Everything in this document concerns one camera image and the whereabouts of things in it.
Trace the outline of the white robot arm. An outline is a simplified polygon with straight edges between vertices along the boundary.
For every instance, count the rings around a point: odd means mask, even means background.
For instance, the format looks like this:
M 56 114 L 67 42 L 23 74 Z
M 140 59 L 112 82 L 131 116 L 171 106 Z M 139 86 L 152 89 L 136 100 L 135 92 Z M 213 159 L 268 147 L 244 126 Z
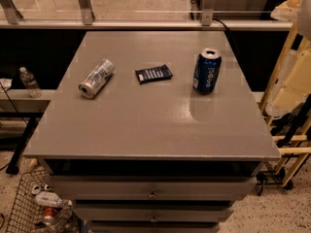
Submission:
M 300 35 L 311 41 L 311 0 L 300 0 L 297 29 Z

